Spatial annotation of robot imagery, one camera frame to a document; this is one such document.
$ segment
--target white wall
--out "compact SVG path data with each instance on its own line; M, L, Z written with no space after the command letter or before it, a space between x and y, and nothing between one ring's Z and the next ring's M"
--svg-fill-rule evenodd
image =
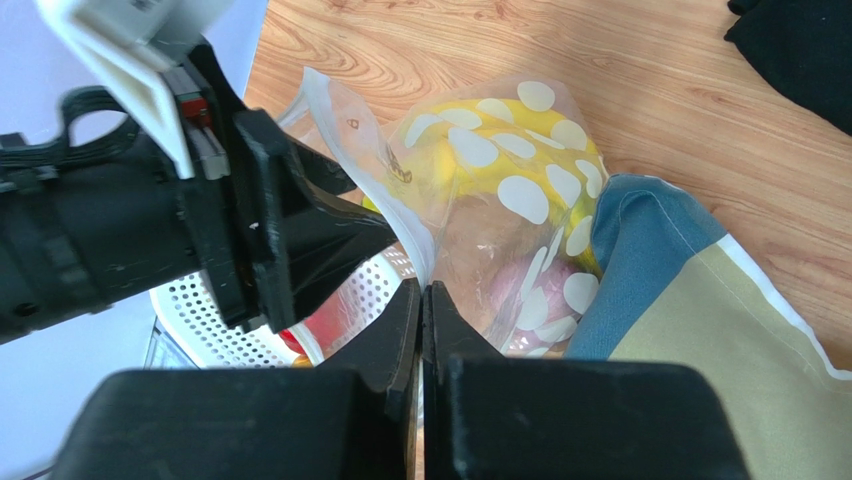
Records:
M245 92L267 0L238 0L207 33L234 89ZM56 106L92 75L44 26L33 0L0 0L0 133L56 135ZM84 122L82 135L104 130ZM48 466L80 407L110 373L141 367L154 324L147 294L0 345L0 480Z

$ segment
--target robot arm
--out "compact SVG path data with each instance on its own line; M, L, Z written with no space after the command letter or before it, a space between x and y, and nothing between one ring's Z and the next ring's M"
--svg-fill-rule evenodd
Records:
M335 197L354 188L336 163L231 90L200 36L229 3L40 2L106 88L69 92L48 144L0 136L0 343L195 270L229 327L280 331L394 241ZM129 116L71 146L70 125L101 110Z

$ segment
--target yellow fabric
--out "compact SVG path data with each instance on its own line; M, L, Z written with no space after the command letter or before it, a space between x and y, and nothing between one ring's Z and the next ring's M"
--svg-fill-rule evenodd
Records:
M454 124L452 120L438 122L426 128L417 138L416 143L404 155L398 156L399 167L411 172L411 178L416 179L414 184L408 187L433 192L434 195L419 195L419 198L425 197L436 204L448 205L454 198L482 194L495 195L503 179L512 175L523 176L541 187L550 204L548 221L556 228L565 227L563 238L567 240L583 219L594 215L600 188L600 186L596 187L598 191L595 191L595 187L587 185L586 174L578 168L577 161L584 160L593 165L599 170L603 182L606 181L606 170L597 146L583 132L582 127L559 112L533 111L520 100L489 100L502 102L508 107L512 121L489 115L478 109L483 99L460 100L433 105L418 110L416 115L409 115L401 125L398 135L404 138L415 120L424 114L446 117L448 111L461 110L479 119L481 125L470 129L479 136L493 140L500 134L516 135L532 143L535 146L535 154L526 159L514 155L505 148L500 148L497 159L493 163L481 168L475 167L466 164L449 141L449 131L457 124ZM555 130L557 125L560 127L567 125L569 130L577 132L578 140L584 144L584 148L571 148L554 140L554 137L559 138ZM548 178L546 168L554 164L583 182L581 194L573 205L566 204ZM415 211L428 208L411 205L413 201L410 200L410 196L405 195L405 192L397 192L397 194L400 198L406 197L405 203ZM378 211L368 198L364 199L363 205ZM577 255L574 261L582 265L586 271L600 273L591 247Z
M686 263L610 358L700 371L755 479L852 478L852 381L828 374L718 244Z

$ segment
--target yellow polka dot fabric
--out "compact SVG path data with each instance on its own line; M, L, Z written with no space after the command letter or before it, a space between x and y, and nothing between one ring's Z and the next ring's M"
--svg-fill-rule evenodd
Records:
M450 208L456 198L496 196L531 225L564 228L561 255L598 274L589 234L607 174L597 146L554 109L557 96L549 85L519 82L517 97L416 109L395 134L396 159L410 184L392 191L414 211L434 208L418 201ZM369 199L365 205L372 206Z

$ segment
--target black cable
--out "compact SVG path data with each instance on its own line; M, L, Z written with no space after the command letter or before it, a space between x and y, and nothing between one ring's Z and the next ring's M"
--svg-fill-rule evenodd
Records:
M94 166L129 149L139 135L139 125L130 115L111 132L85 145L71 145L71 125L89 113L113 111L125 113L122 106L103 87L72 90L60 105L61 132L55 139L26 147L0 150L0 166L7 170L53 166L60 171Z

